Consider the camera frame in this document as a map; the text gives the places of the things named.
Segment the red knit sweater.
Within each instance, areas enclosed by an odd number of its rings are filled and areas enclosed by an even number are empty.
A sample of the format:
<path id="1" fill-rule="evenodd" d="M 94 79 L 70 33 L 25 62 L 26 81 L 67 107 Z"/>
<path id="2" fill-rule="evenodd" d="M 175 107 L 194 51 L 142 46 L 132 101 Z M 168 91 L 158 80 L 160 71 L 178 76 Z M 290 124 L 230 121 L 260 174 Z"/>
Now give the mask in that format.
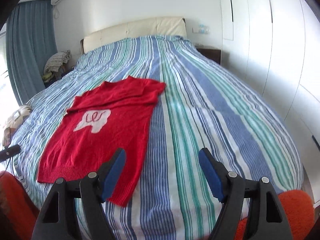
<path id="1" fill-rule="evenodd" d="M 164 90 L 163 82 L 129 76 L 105 81 L 77 96 L 41 155 L 37 181 L 83 178 L 122 148 L 125 165 L 114 191 L 105 199 L 126 206 L 140 178 L 151 117 Z"/>

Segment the pile of clothes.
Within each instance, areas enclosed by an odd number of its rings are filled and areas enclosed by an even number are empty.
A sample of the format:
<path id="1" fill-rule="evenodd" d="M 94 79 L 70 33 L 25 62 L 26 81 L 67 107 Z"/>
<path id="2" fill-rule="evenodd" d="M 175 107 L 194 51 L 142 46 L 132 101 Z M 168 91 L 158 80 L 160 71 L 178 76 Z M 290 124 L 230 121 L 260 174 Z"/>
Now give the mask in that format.
<path id="1" fill-rule="evenodd" d="M 65 72 L 65 66 L 71 59 L 71 51 L 65 50 L 51 56 L 43 69 L 42 80 L 48 83 L 52 79 L 59 80 Z"/>

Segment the patterned cushion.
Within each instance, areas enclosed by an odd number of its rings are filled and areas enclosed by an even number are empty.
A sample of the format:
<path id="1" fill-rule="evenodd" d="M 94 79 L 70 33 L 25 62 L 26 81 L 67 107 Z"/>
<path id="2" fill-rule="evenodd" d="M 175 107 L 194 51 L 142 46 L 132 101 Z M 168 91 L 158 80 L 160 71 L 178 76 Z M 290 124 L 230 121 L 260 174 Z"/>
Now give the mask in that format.
<path id="1" fill-rule="evenodd" d="M 9 147 L 11 144 L 13 135 L 25 122 L 33 110 L 29 105 L 21 105 L 7 120 L 4 126 L 2 146 L 4 148 Z"/>

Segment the orange fluffy garment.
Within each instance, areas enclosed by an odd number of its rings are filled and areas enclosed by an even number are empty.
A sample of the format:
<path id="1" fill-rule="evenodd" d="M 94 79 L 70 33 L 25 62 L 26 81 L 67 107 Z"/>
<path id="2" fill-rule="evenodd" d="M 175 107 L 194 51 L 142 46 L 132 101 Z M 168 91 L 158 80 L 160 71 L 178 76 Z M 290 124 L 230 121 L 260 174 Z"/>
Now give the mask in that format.
<path id="1" fill-rule="evenodd" d="M 314 221 L 311 198 L 302 190 L 276 195 L 274 190 L 260 189 L 234 238 L 319 239 L 319 221 Z"/>

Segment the striped blue green bedspread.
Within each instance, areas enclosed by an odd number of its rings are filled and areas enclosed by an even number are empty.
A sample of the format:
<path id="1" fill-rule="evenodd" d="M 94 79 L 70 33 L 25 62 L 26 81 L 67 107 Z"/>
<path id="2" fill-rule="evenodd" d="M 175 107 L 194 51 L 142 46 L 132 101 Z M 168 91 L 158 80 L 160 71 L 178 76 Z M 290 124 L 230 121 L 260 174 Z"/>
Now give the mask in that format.
<path id="1" fill-rule="evenodd" d="M 9 171 L 37 207 L 49 184 L 37 167 L 74 98 L 128 76 L 164 82 L 142 175 L 128 206 L 103 205 L 117 239 L 204 239 L 219 215 L 198 161 L 206 147 L 243 178 L 267 177 L 277 193 L 300 189 L 303 169 L 278 114 L 237 77 L 178 36 L 126 38 L 82 55 L 72 72 L 29 100 L 32 114 L 12 143 Z"/>

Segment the blue curtain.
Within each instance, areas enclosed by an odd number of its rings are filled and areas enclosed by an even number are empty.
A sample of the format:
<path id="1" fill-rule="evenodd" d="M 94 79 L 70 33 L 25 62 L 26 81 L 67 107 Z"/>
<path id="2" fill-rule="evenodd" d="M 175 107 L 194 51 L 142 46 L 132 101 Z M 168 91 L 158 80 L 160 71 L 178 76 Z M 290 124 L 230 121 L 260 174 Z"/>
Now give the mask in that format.
<path id="1" fill-rule="evenodd" d="M 57 53 L 50 0 L 19 3 L 7 19 L 6 56 L 9 79 L 19 105 L 45 89 L 47 60 Z"/>

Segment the dark wooden nightstand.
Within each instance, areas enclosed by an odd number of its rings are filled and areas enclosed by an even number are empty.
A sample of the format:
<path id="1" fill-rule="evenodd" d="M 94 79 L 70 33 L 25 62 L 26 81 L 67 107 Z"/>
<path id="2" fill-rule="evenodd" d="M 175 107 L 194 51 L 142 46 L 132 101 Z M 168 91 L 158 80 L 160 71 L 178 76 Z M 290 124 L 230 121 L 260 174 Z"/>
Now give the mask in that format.
<path id="1" fill-rule="evenodd" d="M 221 64 L 221 49 L 216 49 L 211 46 L 197 45 L 195 46 L 197 51 L 203 56 L 215 61 L 218 64 Z"/>

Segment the white wardrobe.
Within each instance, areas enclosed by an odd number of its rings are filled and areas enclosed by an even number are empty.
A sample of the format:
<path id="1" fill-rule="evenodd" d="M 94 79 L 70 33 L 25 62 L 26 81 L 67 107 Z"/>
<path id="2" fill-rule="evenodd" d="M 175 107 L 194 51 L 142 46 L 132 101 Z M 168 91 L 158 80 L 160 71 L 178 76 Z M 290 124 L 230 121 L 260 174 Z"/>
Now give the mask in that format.
<path id="1" fill-rule="evenodd" d="M 319 206 L 319 20 L 306 0 L 220 0 L 221 63 L 278 113 Z"/>

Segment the cream padded headboard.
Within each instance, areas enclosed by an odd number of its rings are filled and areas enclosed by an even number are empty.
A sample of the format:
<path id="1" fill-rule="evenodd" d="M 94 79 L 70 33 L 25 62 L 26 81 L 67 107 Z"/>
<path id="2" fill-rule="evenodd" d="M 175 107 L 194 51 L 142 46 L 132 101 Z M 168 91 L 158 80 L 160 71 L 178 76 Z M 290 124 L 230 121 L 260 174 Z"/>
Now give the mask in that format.
<path id="1" fill-rule="evenodd" d="M 150 35 L 187 37 L 185 19 L 182 17 L 152 17 L 113 25 L 95 31 L 80 41 L 83 54 L 100 46 L 120 41 L 124 38 L 137 38 Z"/>

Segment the wall power socket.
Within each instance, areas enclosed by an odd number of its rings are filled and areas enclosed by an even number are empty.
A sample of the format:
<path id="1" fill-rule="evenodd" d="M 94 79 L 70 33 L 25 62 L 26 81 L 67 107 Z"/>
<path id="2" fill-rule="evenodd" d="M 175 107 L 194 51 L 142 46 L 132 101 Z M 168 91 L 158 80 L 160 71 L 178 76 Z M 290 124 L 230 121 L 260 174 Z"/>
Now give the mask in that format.
<path id="1" fill-rule="evenodd" d="M 199 24 L 198 26 L 193 27 L 193 33 L 195 33 L 195 34 L 209 34 L 210 28 L 206 25 Z"/>

